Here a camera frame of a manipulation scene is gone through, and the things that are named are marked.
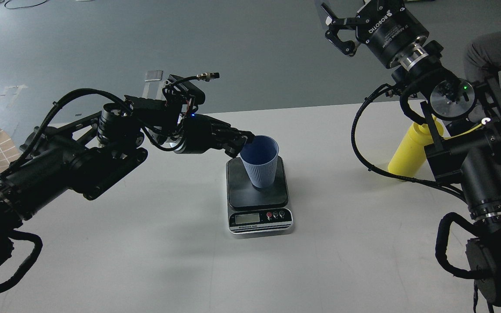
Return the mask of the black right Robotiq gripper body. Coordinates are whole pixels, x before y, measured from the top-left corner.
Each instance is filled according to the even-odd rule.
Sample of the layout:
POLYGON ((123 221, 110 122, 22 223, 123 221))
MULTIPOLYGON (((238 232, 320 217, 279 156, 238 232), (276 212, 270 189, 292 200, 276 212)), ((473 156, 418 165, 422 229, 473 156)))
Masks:
POLYGON ((391 69, 399 64, 398 54, 414 43, 424 44, 429 31, 406 8, 403 0, 366 0, 357 11, 361 22, 357 40, 391 69))

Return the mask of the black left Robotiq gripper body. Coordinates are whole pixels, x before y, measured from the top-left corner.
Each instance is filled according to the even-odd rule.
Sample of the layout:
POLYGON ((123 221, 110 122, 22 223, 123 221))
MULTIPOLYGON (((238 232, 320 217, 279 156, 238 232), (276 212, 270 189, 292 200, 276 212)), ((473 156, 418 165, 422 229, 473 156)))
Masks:
POLYGON ((221 150, 234 139, 229 123, 213 117, 188 117, 184 119, 184 142, 176 154, 203 154, 209 149, 221 150))

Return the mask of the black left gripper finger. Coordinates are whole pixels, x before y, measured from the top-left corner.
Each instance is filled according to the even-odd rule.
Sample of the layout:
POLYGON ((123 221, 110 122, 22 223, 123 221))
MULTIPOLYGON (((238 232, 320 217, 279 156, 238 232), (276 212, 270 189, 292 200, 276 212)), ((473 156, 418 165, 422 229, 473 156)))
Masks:
POLYGON ((238 130, 230 125, 220 127, 221 144, 250 144, 254 138, 254 133, 250 131, 238 130))
POLYGON ((243 150, 244 145, 251 143, 249 138, 235 138, 224 142, 224 152, 231 158, 236 158, 243 150))

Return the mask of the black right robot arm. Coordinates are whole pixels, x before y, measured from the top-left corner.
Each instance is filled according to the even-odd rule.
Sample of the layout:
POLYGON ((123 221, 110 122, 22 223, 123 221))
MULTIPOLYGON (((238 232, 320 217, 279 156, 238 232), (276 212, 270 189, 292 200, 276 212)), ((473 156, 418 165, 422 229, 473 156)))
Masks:
POLYGON ((472 280, 474 301, 485 297, 488 311, 501 306, 501 88, 495 78, 481 83, 459 79, 440 59, 443 47, 428 41, 429 31, 403 0, 365 0, 354 17, 339 18, 326 3, 325 37, 344 55, 364 44, 387 69, 394 85, 383 84, 366 97, 351 127, 353 151, 382 176, 447 192, 468 205, 471 220, 451 212, 438 226, 435 257, 447 272, 472 280), (434 180, 397 174, 368 162, 356 143, 358 121, 382 94, 399 96, 411 130, 425 127, 420 143, 434 180))

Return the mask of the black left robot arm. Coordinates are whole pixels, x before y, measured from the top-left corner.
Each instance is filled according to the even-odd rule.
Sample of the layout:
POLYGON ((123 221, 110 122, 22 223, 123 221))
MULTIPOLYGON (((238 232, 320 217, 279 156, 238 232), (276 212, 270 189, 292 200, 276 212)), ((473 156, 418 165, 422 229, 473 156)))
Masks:
POLYGON ((219 77, 170 75, 161 100, 82 88, 54 102, 19 158, 0 173, 0 293, 20 282, 43 247, 38 235, 19 231, 23 221, 66 190, 87 200, 101 196, 147 159, 145 139, 161 151, 215 149, 231 158, 252 143, 253 133, 197 113, 205 93, 193 81, 219 77))

